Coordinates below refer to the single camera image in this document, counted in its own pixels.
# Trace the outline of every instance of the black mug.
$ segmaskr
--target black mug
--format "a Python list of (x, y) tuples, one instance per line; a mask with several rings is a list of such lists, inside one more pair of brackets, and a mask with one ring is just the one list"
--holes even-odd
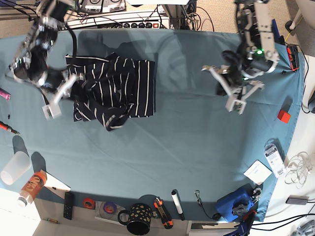
[[(128, 214), (126, 222), (120, 219), (121, 214)], [(151, 208), (143, 203), (134, 204), (131, 210), (122, 210), (118, 213), (118, 221), (122, 225), (127, 225), (127, 230), (133, 235), (146, 235), (150, 231)]]

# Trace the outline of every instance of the screwdriver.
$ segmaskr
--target screwdriver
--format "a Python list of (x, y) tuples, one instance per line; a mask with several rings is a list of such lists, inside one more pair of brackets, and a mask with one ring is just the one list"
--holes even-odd
[(9, 132), (11, 132), (13, 134), (20, 135), (20, 133), (18, 131), (12, 129), (10, 126), (8, 126), (8, 125), (6, 125), (6, 124), (4, 124), (2, 122), (0, 123), (0, 128), (4, 129), (6, 131), (9, 131)]

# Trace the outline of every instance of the mug handle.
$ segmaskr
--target mug handle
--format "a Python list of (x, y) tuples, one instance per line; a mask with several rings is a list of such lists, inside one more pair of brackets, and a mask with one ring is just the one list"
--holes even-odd
[(127, 221), (125, 222), (125, 221), (122, 221), (122, 220), (120, 219), (120, 215), (121, 215), (121, 214), (130, 214), (130, 211), (129, 211), (129, 210), (121, 210), (121, 211), (118, 213), (118, 216), (117, 216), (119, 223), (121, 223), (122, 225), (127, 225), (127, 224), (128, 224)]

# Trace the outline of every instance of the marker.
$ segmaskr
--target marker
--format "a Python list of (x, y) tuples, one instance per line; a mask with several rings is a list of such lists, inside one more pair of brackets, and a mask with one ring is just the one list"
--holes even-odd
[(179, 202), (179, 199), (178, 199), (178, 196), (177, 196), (177, 193), (175, 192), (175, 190), (172, 191), (172, 198), (173, 198), (174, 204), (176, 206), (177, 212), (181, 217), (181, 220), (185, 220), (183, 210), (181, 207), (181, 203)]

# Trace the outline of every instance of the white plastic cup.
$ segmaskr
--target white plastic cup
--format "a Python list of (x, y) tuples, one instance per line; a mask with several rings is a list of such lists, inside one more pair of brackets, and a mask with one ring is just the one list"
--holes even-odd
[(7, 184), (13, 184), (31, 167), (31, 159), (22, 151), (17, 151), (5, 168), (1, 171), (0, 177)]

